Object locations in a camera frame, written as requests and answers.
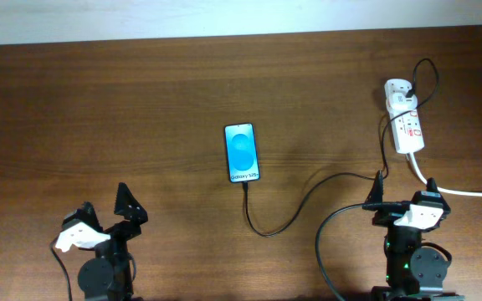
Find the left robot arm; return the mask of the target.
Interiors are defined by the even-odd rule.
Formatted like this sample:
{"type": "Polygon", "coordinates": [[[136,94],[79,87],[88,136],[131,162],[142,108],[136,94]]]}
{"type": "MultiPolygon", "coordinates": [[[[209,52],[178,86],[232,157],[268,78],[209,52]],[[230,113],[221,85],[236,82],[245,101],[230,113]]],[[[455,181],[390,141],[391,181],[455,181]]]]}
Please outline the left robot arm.
{"type": "Polygon", "coordinates": [[[78,273],[78,285],[86,300],[131,300],[134,293],[136,262],[127,242],[141,235],[141,225],[148,222],[148,216],[123,182],[118,184],[114,213],[123,220],[104,229],[94,206],[85,202],[64,218],[55,240],[54,246],[64,253],[73,246],[95,253],[78,273]]]}

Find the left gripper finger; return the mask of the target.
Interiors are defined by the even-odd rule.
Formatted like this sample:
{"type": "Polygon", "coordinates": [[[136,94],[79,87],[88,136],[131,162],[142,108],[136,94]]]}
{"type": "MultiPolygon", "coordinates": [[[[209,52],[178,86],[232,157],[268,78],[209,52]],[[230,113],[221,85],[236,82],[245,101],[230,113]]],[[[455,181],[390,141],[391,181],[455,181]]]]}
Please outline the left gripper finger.
{"type": "Polygon", "coordinates": [[[129,187],[124,182],[118,184],[114,214],[122,216],[125,220],[136,224],[148,222],[146,210],[133,196],[129,187]]]}
{"type": "Polygon", "coordinates": [[[67,230],[80,222],[97,232],[103,232],[103,227],[96,216],[94,206],[90,202],[84,202],[80,208],[69,213],[62,222],[62,229],[67,230]]]}

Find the blue Samsung Galaxy smartphone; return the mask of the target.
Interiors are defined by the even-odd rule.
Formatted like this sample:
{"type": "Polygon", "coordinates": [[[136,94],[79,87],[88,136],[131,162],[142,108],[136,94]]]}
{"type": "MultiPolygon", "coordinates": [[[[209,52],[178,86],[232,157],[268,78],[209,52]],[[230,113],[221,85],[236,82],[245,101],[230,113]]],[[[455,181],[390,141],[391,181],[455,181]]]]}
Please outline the blue Samsung Galaxy smartphone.
{"type": "Polygon", "coordinates": [[[260,170],[254,126],[251,123],[227,125],[224,138],[229,180],[232,183],[257,181],[260,170]]]}

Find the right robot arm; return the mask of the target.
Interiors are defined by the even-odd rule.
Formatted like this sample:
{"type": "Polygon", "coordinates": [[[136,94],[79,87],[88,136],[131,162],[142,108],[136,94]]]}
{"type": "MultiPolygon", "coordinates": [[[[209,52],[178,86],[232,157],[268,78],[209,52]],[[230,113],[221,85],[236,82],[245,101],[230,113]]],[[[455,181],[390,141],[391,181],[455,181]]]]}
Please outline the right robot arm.
{"type": "Polygon", "coordinates": [[[386,287],[376,286],[371,300],[434,300],[444,295],[443,281],[452,255],[425,242],[423,234],[439,228],[451,212],[433,178],[410,201],[384,202],[383,174],[378,171],[362,208],[374,213],[372,224],[385,227],[386,287]]]}

